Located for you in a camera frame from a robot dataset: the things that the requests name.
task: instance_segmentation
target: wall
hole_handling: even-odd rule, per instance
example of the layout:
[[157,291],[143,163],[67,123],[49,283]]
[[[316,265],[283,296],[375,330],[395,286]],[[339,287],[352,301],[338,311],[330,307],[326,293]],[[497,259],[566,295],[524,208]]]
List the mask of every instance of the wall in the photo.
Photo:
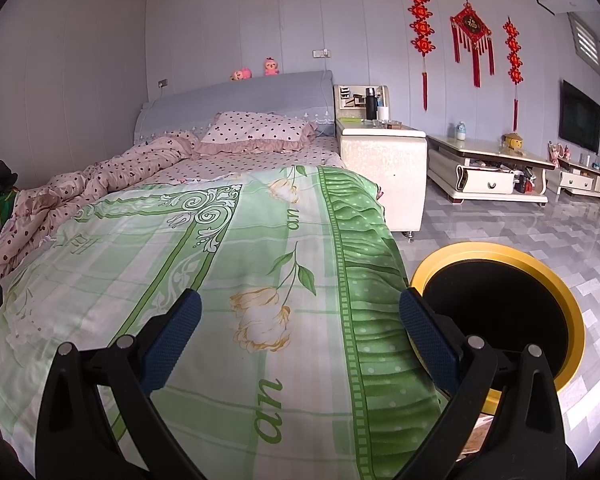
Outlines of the wall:
[[8,0],[0,11],[0,158],[44,184],[132,144],[146,101],[146,0]]
[[[432,0],[437,49],[427,56],[429,111],[422,107],[422,56],[410,41],[410,0],[147,0],[146,55],[150,99],[228,80],[242,66],[254,76],[267,56],[284,72],[333,70],[341,84],[386,84],[392,116],[431,134],[463,120],[469,135],[496,139],[512,128],[514,85],[502,25],[520,30],[525,81],[519,86],[518,131],[529,150],[546,154],[557,139],[560,79],[600,102],[600,76],[574,51],[566,14],[552,16],[536,0],[470,0],[493,31],[496,75],[482,56],[482,88],[472,83],[466,51],[454,61],[449,17],[464,0]],[[330,59],[313,59],[328,48]]]

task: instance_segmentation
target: black circle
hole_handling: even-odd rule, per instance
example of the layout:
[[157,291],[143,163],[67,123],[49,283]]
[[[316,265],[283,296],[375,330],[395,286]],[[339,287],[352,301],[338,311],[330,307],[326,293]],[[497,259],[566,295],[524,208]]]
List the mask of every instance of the black circle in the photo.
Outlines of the black circle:
[[479,335],[493,348],[514,352],[537,344],[554,377],[564,364],[568,330],[562,309],[542,283],[517,267],[493,260],[455,262],[433,275],[423,297],[466,336]]

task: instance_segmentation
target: red tassel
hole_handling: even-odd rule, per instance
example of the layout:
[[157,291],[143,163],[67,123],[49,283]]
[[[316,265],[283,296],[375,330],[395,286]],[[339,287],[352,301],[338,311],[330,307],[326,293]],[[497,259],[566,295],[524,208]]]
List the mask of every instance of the red tassel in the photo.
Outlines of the red tassel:
[[518,130],[518,100],[513,99],[513,131]]
[[458,41],[458,28],[455,25],[451,25],[451,32],[454,36],[454,55],[456,56],[456,63],[460,63],[460,44]]
[[424,106],[424,111],[427,111],[429,107],[429,83],[427,81],[427,73],[422,73],[422,104]]
[[496,73],[496,67],[493,60],[493,43],[491,43],[491,38],[487,38],[487,45],[489,47],[489,74],[494,75]]
[[474,48],[474,86],[480,88],[480,55],[477,48]]

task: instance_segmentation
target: figurine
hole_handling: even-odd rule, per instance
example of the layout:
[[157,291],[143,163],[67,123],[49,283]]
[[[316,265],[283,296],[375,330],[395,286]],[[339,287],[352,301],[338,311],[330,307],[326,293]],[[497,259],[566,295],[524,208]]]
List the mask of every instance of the figurine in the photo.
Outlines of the figurine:
[[247,67],[242,67],[241,70],[236,70],[231,76],[231,81],[239,81],[240,79],[250,79],[251,70]]
[[264,62],[264,75],[278,75],[278,62],[272,57],[267,57]]
[[558,167],[558,146],[549,141],[549,160],[557,168]]
[[516,132],[512,132],[504,136],[504,144],[505,146],[509,146],[512,150],[521,150],[522,137],[520,137]]

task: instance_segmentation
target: round object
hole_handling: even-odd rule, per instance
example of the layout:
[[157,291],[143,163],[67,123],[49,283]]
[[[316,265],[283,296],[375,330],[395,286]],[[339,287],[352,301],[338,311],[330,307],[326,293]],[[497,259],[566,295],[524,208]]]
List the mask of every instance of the round object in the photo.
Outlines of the round object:
[[482,350],[484,348],[484,339],[477,335],[469,336],[469,346],[475,350]]
[[60,343],[60,346],[58,346],[58,353],[60,355],[67,355],[73,348],[74,345],[69,342]]
[[116,346],[118,348],[129,348],[134,343],[134,337],[129,334],[121,335],[116,339]]
[[529,345],[529,353],[533,357],[540,357],[542,355],[542,350],[538,345]]
[[[464,334],[479,334],[493,348],[539,346],[558,391],[580,365],[585,330],[578,304],[562,280],[529,254],[486,242],[449,245],[420,264],[411,286]],[[483,412],[495,413],[501,387],[493,383]]]

